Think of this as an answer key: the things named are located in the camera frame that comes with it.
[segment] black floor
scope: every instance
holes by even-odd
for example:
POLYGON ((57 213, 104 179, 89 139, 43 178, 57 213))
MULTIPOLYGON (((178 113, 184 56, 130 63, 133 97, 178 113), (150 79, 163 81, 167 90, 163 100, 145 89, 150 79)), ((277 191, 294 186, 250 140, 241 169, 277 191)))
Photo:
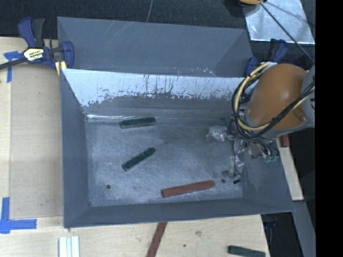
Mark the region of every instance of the black floor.
MULTIPOLYGON (((57 38, 57 16, 146 21, 151 0, 0 0, 0 36, 19 36, 17 23, 25 17, 45 18, 44 38, 57 38)), ((316 0, 301 0, 312 35, 316 37, 316 0)), ((245 28, 243 10, 235 0, 153 0, 149 22, 209 27, 245 28)), ((266 42, 251 42, 253 55, 264 60, 266 42)), ((304 46, 315 59, 315 47, 304 46)), ((281 63, 303 56, 290 44, 281 63)), ((291 150, 300 179, 314 170, 314 129, 290 136, 291 150)), ((308 201, 315 226, 315 198, 308 201)), ((292 215, 275 214, 270 251, 272 257, 302 256, 292 215)))

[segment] blue tape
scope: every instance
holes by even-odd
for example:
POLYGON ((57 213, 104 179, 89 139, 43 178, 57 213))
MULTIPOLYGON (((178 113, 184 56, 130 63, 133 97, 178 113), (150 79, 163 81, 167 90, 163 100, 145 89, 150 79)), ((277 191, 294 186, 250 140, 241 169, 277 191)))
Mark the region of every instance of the blue tape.
POLYGON ((10 198, 2 199, 0 233, 9 234, 11 230, 36 229, 37 219, 10 220, 10 198))
POLYGON ((255 68, 258 63, 258 59, 255 56, 251 56, 245 65, 244 77, 247 77, 255 68))
MULTIPOLYGON (((11 62, 13 59, 21 59, 24 57, 20 52, 17 52, 17 51, 5 52, 4 56, 9 62, 11 62)), ((12 81, 12 67, 10 66, 7 70, 7 83, 11 81, 12 81)))

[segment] bin floor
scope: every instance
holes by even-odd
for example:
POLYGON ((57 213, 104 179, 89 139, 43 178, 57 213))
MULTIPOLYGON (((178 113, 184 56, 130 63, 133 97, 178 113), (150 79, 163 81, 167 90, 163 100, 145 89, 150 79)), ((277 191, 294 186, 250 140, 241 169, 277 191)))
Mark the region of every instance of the bin floor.
POLYGON ((91 206, 202 201, 243 197, 242 184, 223 183, 230 143, 207 142, 211 125, 171 120, 121 129, 119 121, 86 122, 88 192, 91 206), (156 152, 125 172, 122 164, 150 147, 156 152), (205 191, 163 198, 164 188, 214 180, 205 191))

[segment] cable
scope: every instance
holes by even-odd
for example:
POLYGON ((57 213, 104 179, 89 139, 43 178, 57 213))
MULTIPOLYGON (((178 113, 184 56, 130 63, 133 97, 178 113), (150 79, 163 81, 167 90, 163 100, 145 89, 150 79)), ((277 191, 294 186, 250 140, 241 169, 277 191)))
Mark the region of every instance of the cable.
POLYGON ((150 18, 150 13, 151 13, 151 9, 152 9, 152 3, 153 3, 153 1, 154 1, 154 0, 151 0, 151 1, 150 1, 149 13, 148 13, 148 17, 146 18, 146 21, 145 21, 146 23, 148 23, 148 21, 149 21, 149 18, 150 18))
POLYGON ((277 21, 277 19, 270 13, 270 11, 263 5, 263 3, 261 3, 260 5, 270 15, 270 17, 273 18, 273 20, 279 25, 279 27, 288 35, 288 37, 292 39, 292 41, 298 46, 298 48, 300 48, 301 51, 311 60, 311 62, 315 64, 315 61, 312 59, 312 57, 298 44, 298 42, 289 34, 289 32, 286 31, 282 24, 277 21))
POLYGON ((273 238, 273 230, 272 228, 269 229, 269 249, 272 246, 272 238, 273 238))
MULTIPOLYGON (((260 78, 262 73, 258 73, 261 69, 264 67, 267 67, 270 64, 270 62, 267 62, 258 68, 256 68, 254 71, 252 71, 240 84, 239 86, 235 89, 235 92, 232 97, 232 108, 233 108, 233 115, 232 117, 234 118, 235 122, 235 127, 234 130, 237 133, 234 133, 232 131, 232 124, 230 124, 230 132, 231 134, 234 134, 237 138, 243 139, 248 141, 248 139, 252 138, 261 138, 263 134, 265 134, 267 131, 272 129, 275 125, 277 125, 290 111, 298 107, 306 98, 310 96, 312 92, 315 90, 315 80, 311 84, 309 84, 306 89, 300 94, 300 96, 293 101, 291 104, 289 104, 281 113, 279 113, 276 117, 274 117, 271 121, 257 126, 257 127, 251 127, 249 126, 243 119, 240 118, 238 109, 240 107, 240 99, 242 96, 242 93, 244 92, 246 86, 249 84, 249 81, 251 79, 256 80, 257 78, 260 78)), ((260 145, 263 145, 265 148, 270 148, 268 144, 263 143, 262 141, 260 142, 254 142, 254 143, 259 143, 260 145)))
MULTIPOLYGON (((278 148, 275 147, 273 144, 271 144, 270 139, 266 139, 263 137, 247 138, 247 135, 244 134, 244 132, 239 128, 239 126, 237 127, 237 124, 234 122, 234 118, 230 117, 230 116, 228 118, 230 118, 229 120, 227 119, 227 121, 228 121, 228 133, 230 135, 232 135, 236 141, 242 140, 242 141, 247 142, 247 143, 254 143, 258 147, 261 146, 264 148, 264 150, 261 152, 265 153, 265 155, 267 155, 269 157, 279 157, 280 156, 280 152, 279 152, 278 148)), ((233 147, 232 147, 232 155, 234 157, 236 155, 235 149, 233 147)))

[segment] brown wooden stick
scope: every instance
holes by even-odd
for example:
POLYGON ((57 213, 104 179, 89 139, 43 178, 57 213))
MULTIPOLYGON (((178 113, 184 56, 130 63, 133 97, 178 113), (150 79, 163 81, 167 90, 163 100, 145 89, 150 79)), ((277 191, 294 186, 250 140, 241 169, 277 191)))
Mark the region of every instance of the brown wooden stick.
POLYGON ((163 233, 165 232, 167 226, 167 222, 161 222, 157 225, 155 235, 152 238, 152 242, 150 244, 150 248, 146 257, 155 257, 157 253, 157 249, 159 248, 163 233))
POLYGON ((290 146, 288 134, 283 134, 279 140, 281 147, 287 148, 290 146))
POLYGON ((166 188, 166 189, 162 190, 162 196, 163 196, 163 198, 165 198, 165 197, 180 195, 180 194, 184 194, 184 193, 190 193, 190 192, 194 192, 194 191, 208 190, 209 188, 212 188, 212 187, 214 187, 214 181, 213 180, 203 181, 200 183, 194 183, 194 184, 189 184, 189 185, 184 185, 184 186, 176 186, 176 187, 166 188))

